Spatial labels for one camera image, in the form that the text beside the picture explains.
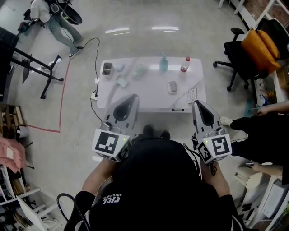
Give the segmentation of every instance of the office chair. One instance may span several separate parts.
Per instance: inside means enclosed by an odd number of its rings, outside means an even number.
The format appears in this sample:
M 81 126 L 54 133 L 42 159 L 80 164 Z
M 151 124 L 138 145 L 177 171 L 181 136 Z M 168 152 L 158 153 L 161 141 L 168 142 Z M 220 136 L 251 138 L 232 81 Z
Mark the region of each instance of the office chair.
M 287 50 L 287 45 L 289 42 L 289 37 L 287 32 L 284 30 L 283 26 L 275 19 L 267 20 L 263 18 L 258 24 L 257 30 L 262 30 L 266 32 L 270 38 L 275 43 L 276 47 L 280 53 L 280 59 L 287 59 L 289 54 Z M 225 50 L 224 54 L 228 56 L 231 63 L 215 61 L 213 63 L 213 67 L 217 67 L 217 64 L 221 64 L 224 66 L 233 68 L 233 75 L 231 78 L 230 85 L 227 86 L 227 91 L 232 90 L 232 85 L 234 83 L 236 73 L 240 75 L 240 77 L 244 80 L 245 86 L 244 88 L 247 90 L 249 87 L 248 80 L 249 79 L 263 79 L 268 76 L 268 71 L 264 70 L 262 72 L 258 72 L 256 65 L 251 60 L 249 55 L 245 52 L 245 50 L 241 47 L 241 41 L 236 41 L 239 34 L 244 34 L 244 31 L 239 28 L 232 28 L 232 33 L 234 34 L 234 39 L 231 42 L 226 42 L 224 44 Z

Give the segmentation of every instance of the plastic bottle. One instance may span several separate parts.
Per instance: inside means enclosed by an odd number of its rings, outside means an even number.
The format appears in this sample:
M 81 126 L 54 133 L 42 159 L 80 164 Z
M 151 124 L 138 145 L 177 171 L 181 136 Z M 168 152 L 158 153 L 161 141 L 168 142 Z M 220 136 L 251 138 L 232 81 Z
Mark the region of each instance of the plastic bottle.
M 186 72 L 190 66 L 190 57 L 187 57 L 185 61 L 183 61 L 181 65 L 181 72 Z

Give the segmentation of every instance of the person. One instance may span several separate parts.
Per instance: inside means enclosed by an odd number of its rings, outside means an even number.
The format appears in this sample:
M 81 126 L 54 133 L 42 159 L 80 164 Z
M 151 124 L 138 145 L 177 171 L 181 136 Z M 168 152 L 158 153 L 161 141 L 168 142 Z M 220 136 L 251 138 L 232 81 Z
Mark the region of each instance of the person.
M 202 180 L 185 148 L 170 140 L 168 132 L 154 137 L 147 125 L 121 163 L 102 159 L 75 203 L 90 230 L 245 230 L 228 183 L 218 163 L 214 165 L 213 176 L 201 162 Z M 112 182 L 101 186 L 107 179 Z M 76 207 L 64 230 L 88 230 Z
M 248 138 L 232 143 L 232 155 L 253 160 L 253 169 L 269 175 L 282 176 L 289 183 L 286 150 L 289 139 L 289 101 L 261 108 L 257 116 L 232 120 L 221 116 L 221 124 L 242 130 Z M 261 165 L 271 162 L 273 165 Z
M 71 26 L 64 18 L 62 18 L 60 13 L 50 14 L 49 5 L 45 0 L 33 0 L 31 3 L 30 10 L 31 10 L 30 17 L 32 19 L 39 18 L 43 23 L 47 25 L 53 37 L 57 41 L 69 47 L 70 59 L 73 59 L 81 51 L 75 45 L 83 40 L 81 34 L 73 26 Z M 62 35 L 61 27 L 63 29 L 66 29 L 71 34 L 74 42 L 72 42 L 64 35 Z

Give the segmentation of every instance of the yellow pillow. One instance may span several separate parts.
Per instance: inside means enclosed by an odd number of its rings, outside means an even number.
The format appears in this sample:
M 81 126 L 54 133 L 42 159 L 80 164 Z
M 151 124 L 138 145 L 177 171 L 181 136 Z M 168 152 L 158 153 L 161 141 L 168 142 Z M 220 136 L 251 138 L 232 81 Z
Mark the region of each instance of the yellow pillow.
M 270 38 L 270 36 L 265 31 L 262 31 L 262 30 L 257 30 L 257 32 L 260 38 L 262 39 L 262 41 L 265 43 L 268 50 L 270 51 L 270 53 L 273 55 L 273 57 L 275 59 L 279 59 L 280 58 L 279 50 L 276 47 L 273 40 Z
M 241 42 L 241 46 L 255 63 L 259 72 L 267 69 L 271 74 L 281 67 L 253 28 Z

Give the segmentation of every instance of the shoe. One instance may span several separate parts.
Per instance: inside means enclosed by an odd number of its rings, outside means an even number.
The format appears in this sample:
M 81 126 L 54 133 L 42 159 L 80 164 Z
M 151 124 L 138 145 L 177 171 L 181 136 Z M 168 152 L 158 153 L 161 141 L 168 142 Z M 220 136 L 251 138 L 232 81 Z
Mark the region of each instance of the shoe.
M 232 119 L 230 119 L 230 118 L 228 118 L 226 116 L 221 116 L 220 120 L 221 120 L 221 124 L 225 125 L 225 126 L 230 126 L 231 123 L 233 122 Z
M 171 135 L 167 130 L 164 130 L 163 133 L 161 134 L 161 138 L 166 139 L 166 140 L 170 140 Z
M 154 128 L 152 127 L 152 125 L 144 126 L 143 135 L 145 137 L 153 137 L 154 136 Z
M 79 43 L 79 42 L 81 42 L 82 40 L 83 40 L 83 37 L 82 37 L 81 39 L 77 40 L 77 41 L 74 41 L 73 43 Z
M 78 49 L 78 51 L 77 51 L 75 54 L 70 54 L 70 55 L 69 55 L 69 58 L 70 58 L 70 59 L 74 59 L 74 58 L 80 53 L 81 50 L 82 50 L 82 49 Z

